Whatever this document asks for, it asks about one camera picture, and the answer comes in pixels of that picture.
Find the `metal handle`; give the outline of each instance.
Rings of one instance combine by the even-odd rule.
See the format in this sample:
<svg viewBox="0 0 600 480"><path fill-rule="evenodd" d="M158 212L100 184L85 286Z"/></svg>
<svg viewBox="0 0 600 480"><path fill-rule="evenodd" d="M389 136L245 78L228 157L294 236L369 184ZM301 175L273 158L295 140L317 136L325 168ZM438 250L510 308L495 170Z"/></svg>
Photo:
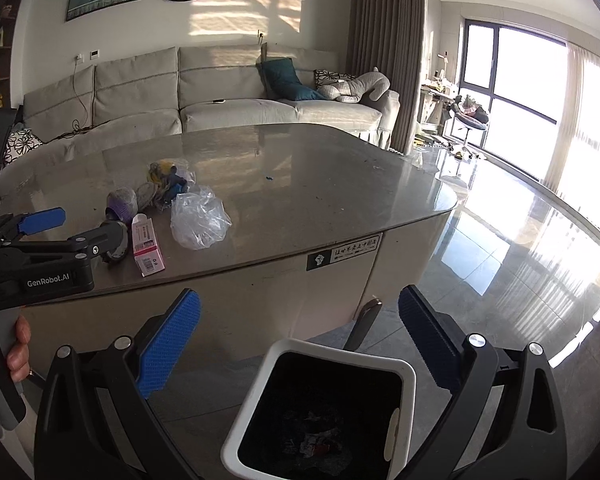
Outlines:
<svg viewBox="0 0 600 480"><path fill-rule="evenodd" d="M14 384L6 356L16 343L15 324L22 308L0 310L0 424L5 430L14 430L27 413L20 398L22 385Z"/></svg>

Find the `blue gripper pad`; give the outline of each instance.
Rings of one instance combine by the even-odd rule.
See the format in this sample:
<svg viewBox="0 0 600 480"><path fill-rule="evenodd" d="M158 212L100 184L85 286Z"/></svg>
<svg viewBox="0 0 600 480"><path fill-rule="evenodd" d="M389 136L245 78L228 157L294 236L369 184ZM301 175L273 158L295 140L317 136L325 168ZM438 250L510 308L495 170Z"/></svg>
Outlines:
<svg viewBox="0 0 600 480"><path fill-rule="evenodd" d="M47 209L25 216L18 224L18 232L23 235L34 235L54 227L60 227L65 220L66 213L61 207Z"/></svg>
<svg viewBox="0 0 600 480"><path fill-rule="evenodd" d="M440 322L460 330L455 321L447 314L435 312L413 285L401 291L398 312L433 380L454 394L461 386L461 353Z"/></svg>
<svg viewBox="0 0 600 480"><path fill-rule="evenodd" d="M190 290L168 312L139 358L136 385L147 399L152 392L164 388L171 370L180 358L189 337L200 321L200 298Z"/></svg>

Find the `sheer curtain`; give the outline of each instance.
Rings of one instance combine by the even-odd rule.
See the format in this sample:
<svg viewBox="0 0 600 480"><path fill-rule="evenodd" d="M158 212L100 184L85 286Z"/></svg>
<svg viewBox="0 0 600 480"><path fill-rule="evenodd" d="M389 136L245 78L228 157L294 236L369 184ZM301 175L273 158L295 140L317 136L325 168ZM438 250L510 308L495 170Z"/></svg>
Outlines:
<svg viewBox="0 0 600 480"><path fill-rule="evenodd" d="M566 102L543 183L600 229L600 57L568 47Z"/></svg>

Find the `pink box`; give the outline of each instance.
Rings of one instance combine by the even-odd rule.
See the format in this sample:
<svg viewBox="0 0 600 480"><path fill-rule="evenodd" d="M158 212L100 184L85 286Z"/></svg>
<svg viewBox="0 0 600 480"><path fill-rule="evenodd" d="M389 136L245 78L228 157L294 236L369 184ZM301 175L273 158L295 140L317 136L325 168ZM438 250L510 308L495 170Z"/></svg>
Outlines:
<svg viewBox="0 0 600 480"><path fill-rule="evenodd" d="M164 260L155 237L153 221L144 214L138 214L131 224L131 231L134 258L142 276L149 276L164 270Z"/></svg>

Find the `window frame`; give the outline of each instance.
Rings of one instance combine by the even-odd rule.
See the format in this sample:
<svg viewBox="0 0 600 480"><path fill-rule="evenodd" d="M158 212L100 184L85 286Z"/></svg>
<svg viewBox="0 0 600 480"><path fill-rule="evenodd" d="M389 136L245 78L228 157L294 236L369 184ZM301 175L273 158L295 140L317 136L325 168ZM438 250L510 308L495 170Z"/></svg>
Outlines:
<svg viewBox="0 0 600 480"><path fill-rule="evenodd" d="M474 83L469 83L464 80L465 71L466 71L467 50L469 47L469 27L471 27L472 25L476 25L477 27L485 27L485 28L493 29L493 51L491 53L491 74L490 74L488 88L474 84ZM499 52L500 29L501 28L508 28L510 30L522 32L524 34L536 36L537 38L542 38L543 40L551 41L552 43L558 43L563 46L566 46L566 43L564 41L557 40L556 38L552 38L550 36L546 36L545 34L540 34L539 32L535 32L532 30L526 30L525 28L514 27L512 25L501 25L500 23L484 22L481 20L465 19L464 26L462 28L462 32L463 32L463 34L462 34L462 59L461 59L461 65L460 65L460 79L458 82L458 88L459 89L465 88L467 90L479 92L480 94L484 94L484 95L490 97L491 102L489 104L489 110L488 110L489 112L491 112L491 107L493 106L493 102L496 99L499 99L500 101L504 101L510 105L517 106L518 108L522 108L523 110L525 110L533 115L536 115L536 116L544 119L545 121L549 121L551 124L556 125L558 123L559 118L557 118L557 119L551 118L548 115L543 114L542 112L539 112L537 110L534 110L533 108L523 105L522 103L513 101L512 99L509 99L509 98L506 98L506 97L496 94L495 85L496 85L496 74L498 73L498 52ZM482 133L482 138L480 139L480 144L474 144L474 146L477 146L480 149L485 150L484 145L487 141L488 135L489 135L489 129L487 128ZM494 153L491 153L491 155L497 156L498 158L506 161L508 164L511 164L511 162L509 162L508 160L506 160L505 158L503 158L501 156L498 156ZM520 170L523 173L527 174L532 179L538 180L536 177L529 174L525 170L522 170L522 168L517 167L515 164L512 164L512 166L514 166L517 170Z"/></svg>

